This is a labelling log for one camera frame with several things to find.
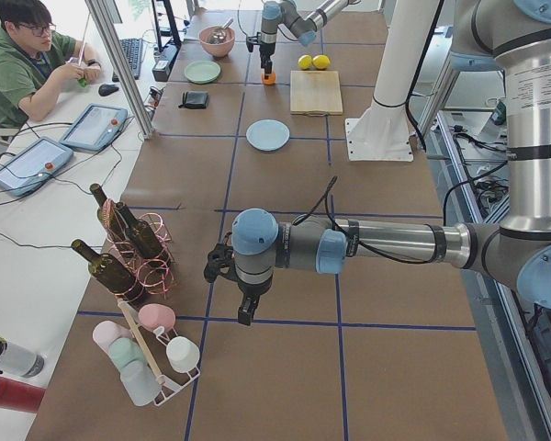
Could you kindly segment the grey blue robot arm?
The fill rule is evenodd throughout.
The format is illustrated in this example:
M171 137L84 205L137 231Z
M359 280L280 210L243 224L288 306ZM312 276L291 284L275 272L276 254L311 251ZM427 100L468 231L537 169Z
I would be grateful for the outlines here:
M208 254L204 277L242 292L248 325L275 268L337 274L356 255L448 263L491 277L551 310L551 1L459 1L451 60L460 71L501 70L505 80L509 209L496 224L402 224L300 215L279 222L247 209Z

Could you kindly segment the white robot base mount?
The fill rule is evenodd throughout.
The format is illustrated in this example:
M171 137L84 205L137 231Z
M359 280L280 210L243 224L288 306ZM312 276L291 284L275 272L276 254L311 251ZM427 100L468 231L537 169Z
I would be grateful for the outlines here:
M371 105L360 118L345 121L349 160L413 160L406 105L442 7L440 0L396 3Z

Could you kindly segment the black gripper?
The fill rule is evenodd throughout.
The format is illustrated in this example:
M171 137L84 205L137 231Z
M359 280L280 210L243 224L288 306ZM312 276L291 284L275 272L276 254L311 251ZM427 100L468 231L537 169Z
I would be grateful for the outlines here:
M272 277L259 284L244 281L236 271L234 250L229 245L230 236L231 233L227 232L208 253L203 276L208 283L214 283L218 277L237 283L242 292L242 303L238 309L237 321L242 325L251 325L260 303L260 296L271 288Z

